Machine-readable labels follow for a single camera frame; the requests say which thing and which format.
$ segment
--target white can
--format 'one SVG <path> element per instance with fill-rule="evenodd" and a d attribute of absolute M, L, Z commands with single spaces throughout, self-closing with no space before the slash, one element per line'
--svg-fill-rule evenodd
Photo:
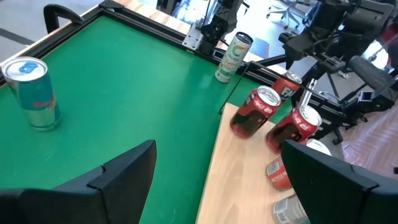
<path fill-rule="evenodd" d="M 215 76 L 218 81 L 229 83 L 249 52 L 253 39 L 244 32 L 237 32 L 217 67 Z"/>
<path fill-rule="evenodd" d="M 276 224 L 309 224 L 307 214 L 301 205 L 299 198 L 293 194 L 274 204 L 272 209 Z"/>

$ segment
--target red can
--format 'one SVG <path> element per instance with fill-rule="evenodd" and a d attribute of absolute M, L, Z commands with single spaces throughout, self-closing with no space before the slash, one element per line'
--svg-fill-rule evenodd
<path fill-rule="evenodd" d="M 278 110 L 280 97 L 271 87 L 259 86 L 250 92 L 232 117 L 230 126 L 235 135 L 250 138 Z"/>
<path fill-rule="evenodd" d="M 316 139 L 309 139 L 303 144 L 314 150 L 331 156 L 329 149 L 322 142 Z M 275 189 L 288 190 L 292 188 L 292 184 L 290 183 L 289 177 L 287 176 L 285 165 L 282 161 L 281 156 L 276 158 L 267 166 L 266 175 Z"/>
<path fill-rule="evenodd" d="M 287 77 L 289 80 L 292 80 L 298 84 L 301 84 L 302 79 L 297 75 L 292 72 L 287 71 L 283 76 Z M 296 85 L 295 83 L 289 82 L 288 80 L 279 77 L 274 84 L 272 85 L 272 88 L 279 94 L 280 99 L 282 100 L 282 103 L 293 96 L 293 94 L 299 90 L 299 86 Z"/>
<path fill-rule="evenodd" d="M 315 109 L 308 105 L 299 106 L 267 133 L 267 146 L 280 153 L 284 140 L 301 142 L 315 133 L 321 124 L 322 118 Z"/>

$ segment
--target background chair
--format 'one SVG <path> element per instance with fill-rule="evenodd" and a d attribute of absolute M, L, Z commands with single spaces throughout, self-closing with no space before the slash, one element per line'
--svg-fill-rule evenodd
<path fill-rule="evenodd" d="M 296 22 L 296 26 L 294 27 L 294 29 L 298 29 L 299 28 L 299 21 L 296 19 L 296 17 L 293 15 L 293 13 L 291 12 L 292 9 L 295 8 L 295 6 L 297 4 L 303 4 L 305 6 L 313 6 L 316 2 L 316 0 L 285 0 L 285 2 L 288 4 L 287 9 L 281 9 L 279 6 L 270 6 L 268 8 L 268 10 L 271 10 L 272 7 L 277 8 L 276 10 L 273 11 L 269 11 L 267 14 L 267 18 L 272 14 L 281 14 L 282 17 L 280 19 L 286 18 L 287 19 L 287 25 L 284 26 L 284 29 L 287 29 L 290 25 L 290 19 L 292 19 L 294 22 Z"/>

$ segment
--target black metal bracket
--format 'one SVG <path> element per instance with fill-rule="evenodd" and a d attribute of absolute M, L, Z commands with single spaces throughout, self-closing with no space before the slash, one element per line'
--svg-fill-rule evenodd
<path fill-rule="evenodd" d="M 118 2 L 112 1 L 112 0 L 106 0 L 103 1 L 99 4 L 99 7 L 102 7 L 104 9 L 124 9 L 124 6 Z"/>
<path fill-rule="evenodd" d="M 51 33 L 60 27 L 58 17 L 69 19 L 71 22 L 83 24 L 84 19 L 68 9 L 58 4 L 48 4 L 43 8 L 43 15 L 47 32 Z"/>

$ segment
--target red bull can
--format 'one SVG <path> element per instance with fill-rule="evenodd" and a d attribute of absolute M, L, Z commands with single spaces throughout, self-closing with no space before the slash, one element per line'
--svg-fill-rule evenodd
<path fill-rule="evenodd" d="M 17 57 L 7 61 L 1 71 L 29 124 L 38 131 L 56 127 L 61 113 L 47 65 L 37 58 Z"/>
<path fill-rule="evenodd" d="M 229 83 L 231 81 L 232 76 L 239 68 L 252 44 L 253 39 L 249 35 L 244 32 L 236 33 L 217 67 L 215 76 L 218 81 L 223 83 Z"/>

